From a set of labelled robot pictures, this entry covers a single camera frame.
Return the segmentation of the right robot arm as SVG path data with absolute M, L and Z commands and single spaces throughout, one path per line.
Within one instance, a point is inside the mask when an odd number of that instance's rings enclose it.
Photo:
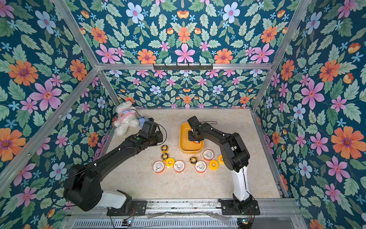
M 249 192 L 247 167 L 250 154 L 238 133 L 225 133 L 208 122 L 200 122 L 196 116 L 187 120 L 191 130 L 188 140 L 201 142 L 210 140 L 219 146 L 224 165 L 231 171 L 234 183 L 233 206 L 238 214 L 244 214 L 254 204 Z

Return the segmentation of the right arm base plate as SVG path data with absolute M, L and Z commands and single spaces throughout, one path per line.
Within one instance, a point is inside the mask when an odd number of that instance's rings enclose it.
M 225 216 L 260 215 L 258 202 L 251 197 L 245 201 L 239 201 L 236 199 L 234 200 L 219 199 L 218 201 L 221 204 L 222 214 Z

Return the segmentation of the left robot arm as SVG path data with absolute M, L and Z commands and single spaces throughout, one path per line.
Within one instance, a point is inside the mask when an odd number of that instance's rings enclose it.
M 73 166 L 65 181 L 64 198 L 83 211 L 106 207 L 124 209 L 129 213 L 132 198 L 123 191 L 102 190 L 101 182 L 126 160 L 160 143 L 163 143 L 160 127 L 153 118 L 149 118 L 137 134 L 128 136 L 106 155 L 86 165 Z

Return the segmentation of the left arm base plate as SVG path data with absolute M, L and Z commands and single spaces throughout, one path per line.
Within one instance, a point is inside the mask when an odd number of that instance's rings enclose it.
M 119 216 L 144 216 L 147 210 L 146 200 L 129 200 L 120 209 L 109 208 L 107 216 L 119 217 Z

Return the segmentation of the yellow plastic storage box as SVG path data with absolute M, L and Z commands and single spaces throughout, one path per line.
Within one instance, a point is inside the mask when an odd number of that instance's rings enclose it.
M 179 140 L 179 147 L 180 150 L 185 154 L 197 154 L 201 153 L 204 149 L 204 142 L 192 142 L 188 139 L 188 132 L 191 131 L 191 127 L 189 126 L 188 122 L 181 124 L 180 126 L 180 140 Z

